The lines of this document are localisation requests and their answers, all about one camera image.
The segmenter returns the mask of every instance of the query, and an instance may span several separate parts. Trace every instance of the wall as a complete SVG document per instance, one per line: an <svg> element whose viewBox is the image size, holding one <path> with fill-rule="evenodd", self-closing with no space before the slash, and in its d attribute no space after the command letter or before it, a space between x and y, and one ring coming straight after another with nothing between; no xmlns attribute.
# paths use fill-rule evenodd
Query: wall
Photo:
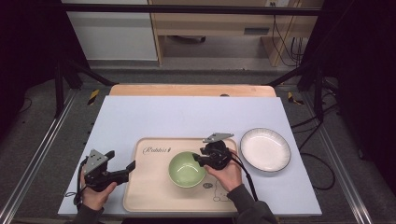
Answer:
<svg viewBox="0 0 396 224"><path fill-rule="evenodd" d="M63 3L147 4L146 0L63 0ZM148 13L67 12L88 60L157 61Z"/></svg>

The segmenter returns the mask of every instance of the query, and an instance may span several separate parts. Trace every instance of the sleeve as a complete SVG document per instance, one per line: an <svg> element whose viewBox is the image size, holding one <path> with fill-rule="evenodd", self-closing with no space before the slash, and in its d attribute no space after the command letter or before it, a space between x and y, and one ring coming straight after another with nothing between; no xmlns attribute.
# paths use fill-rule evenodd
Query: sleeve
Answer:
<svg viewBox="0 0 396 224"><path fill-rule="evenodd" d="M64 224L96 224L103 211L103 208L99 211L95 211L82 204L73 221L67 221Z"/></svg>
<svg viewBox="0 0 396 224"><path fill-rule="evenodd" d="M277 220L268 204L265 202L255 202L245 185L240 185L231 190L227 197L233 201L238 211L237 224L257 223L257 224L276 224Z"/></svg>

